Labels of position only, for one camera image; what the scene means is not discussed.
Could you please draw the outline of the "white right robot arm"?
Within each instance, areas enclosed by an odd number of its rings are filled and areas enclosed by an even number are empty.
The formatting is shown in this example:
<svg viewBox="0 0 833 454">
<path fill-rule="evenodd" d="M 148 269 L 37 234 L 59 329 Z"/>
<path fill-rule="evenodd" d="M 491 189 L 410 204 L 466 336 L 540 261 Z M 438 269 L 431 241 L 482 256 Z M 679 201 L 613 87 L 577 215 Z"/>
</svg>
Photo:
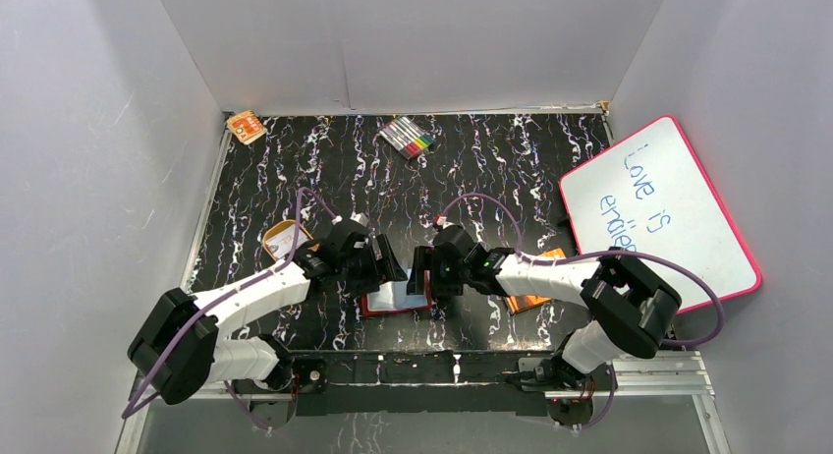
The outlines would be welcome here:
<svg viewBox="0 0 833 454">
<path fill-rule="evenodd" d="M 410 295 L 543 297 L 579 305 L 589 323 L 556 350 L 549 368 L 567 389 L 580 388 L 599 366 L 622 355 L 655 356 L 682 304 L 679 293 L 637 256 L 612 248 L 592 257 L 538 261 L 511 248 L 487 248 L 458 225 L 414 250 Z"/>
</svg>

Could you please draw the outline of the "red leather card holder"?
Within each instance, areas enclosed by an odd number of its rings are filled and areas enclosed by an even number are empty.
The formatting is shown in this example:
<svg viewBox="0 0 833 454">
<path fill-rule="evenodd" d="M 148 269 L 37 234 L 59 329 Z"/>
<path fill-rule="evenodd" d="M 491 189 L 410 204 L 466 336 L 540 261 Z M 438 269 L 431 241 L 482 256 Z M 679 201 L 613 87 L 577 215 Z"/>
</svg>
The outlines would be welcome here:
<svg viewBox="0 0 833 454">
<path fill-rule="evenodd" d="M 361 314 L 372 316 L 429 310 L 433 306 L 433 299 L 427 291 L 422 294 L 408 293 L 407 283 L 410 272 L 411 269 L 406 268 L 404 280 L 382 282 L 378 291 L 363 294 L 361 296 Z"/>
</svg>

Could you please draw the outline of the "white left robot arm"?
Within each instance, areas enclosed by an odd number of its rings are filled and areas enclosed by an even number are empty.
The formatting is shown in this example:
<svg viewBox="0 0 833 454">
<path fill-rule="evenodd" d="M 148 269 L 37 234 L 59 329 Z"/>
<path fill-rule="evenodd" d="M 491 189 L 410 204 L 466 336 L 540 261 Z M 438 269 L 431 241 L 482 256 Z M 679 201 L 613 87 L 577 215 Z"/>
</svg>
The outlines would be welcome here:
<svg viewBox="0 0 833 454">
<path fill-rule="evenodd" d="M 195 294 L 174 288 L 159 298 L 127 356 L 165 403 L 182 403 L 214 382 L 285 389 L 295 378 L 286 346 L 270 335 L 235 339 L 235 331 L 302 303 L 313 290 L 361 296 L 408 278 L 387 237 L 371 236 L 356 219 L 336 219 L 322 239 L 304 241 L 295 231 L 293 241 L 286 256 L 247 278 Z"/>
</svg>

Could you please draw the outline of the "yellow oval tray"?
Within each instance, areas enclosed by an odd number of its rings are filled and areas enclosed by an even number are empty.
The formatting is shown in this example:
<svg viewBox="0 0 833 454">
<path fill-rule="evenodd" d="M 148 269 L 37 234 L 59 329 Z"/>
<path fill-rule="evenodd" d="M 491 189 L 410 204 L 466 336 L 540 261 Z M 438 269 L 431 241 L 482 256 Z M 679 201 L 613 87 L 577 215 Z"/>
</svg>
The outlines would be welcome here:
<svg viewBox="0 0 833 454">
<path fill-rule="evenodd" d="M 278 261 L 289 254 L 295 234 L 298 234 L 298 245 L 313 239 L 304 226 L 299 225 L 296 220 L 288 219 L 268 229 L 261 239 L 261 244 L 268 255 L 274 261 Z"/>
</svg>

